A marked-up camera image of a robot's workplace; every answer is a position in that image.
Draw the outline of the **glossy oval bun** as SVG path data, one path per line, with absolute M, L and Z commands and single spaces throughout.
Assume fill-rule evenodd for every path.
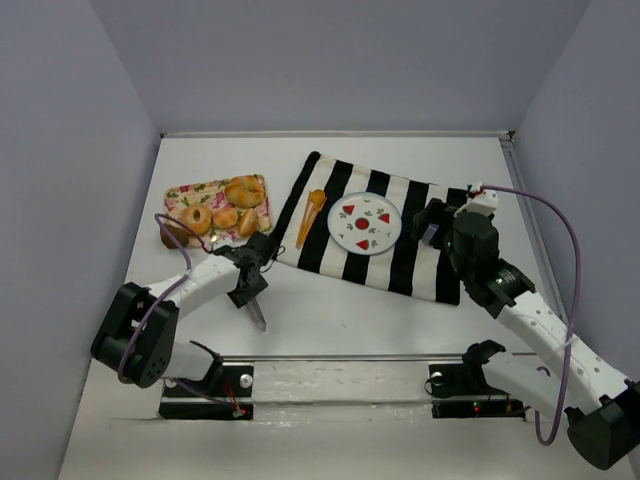
M 258 230 L 260 226 L 259 216 L 256 211 L 251 208 L 246 210 L 237 224 L 237 233 L 241 238 L 250 237 Z

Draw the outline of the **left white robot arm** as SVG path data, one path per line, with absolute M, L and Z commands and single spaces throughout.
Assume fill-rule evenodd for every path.
M 214 249 L 181 275 L 151 286 L 121 286 L 94 337 L 91 357 L 116 372 L 121 382 L 142 389 L 159 380 L 213 388 L 223 372 L 220 354 L 196 341 L 178 342 L 178 322 L 227 296 L 265 331 L 257 296 L 268 287 L 262 269 L 278 248 L 278 240 L 257 232 L 241 246 Z

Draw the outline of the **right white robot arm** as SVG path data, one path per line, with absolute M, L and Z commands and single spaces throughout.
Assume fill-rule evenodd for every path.
M 639 384 L 574 335 L 534 283 L 501 258 L 496 208 L 493 192 L 459 208 L 432 199 L 415 215 L 411 236 L 443 253 L 470 299 L 515 333 L 551 373 L 520 373 L 496 346 L 479 361 L 489 384 L 547 417 L 559 415 L 577 453 L 607 470 L 639 445 Z

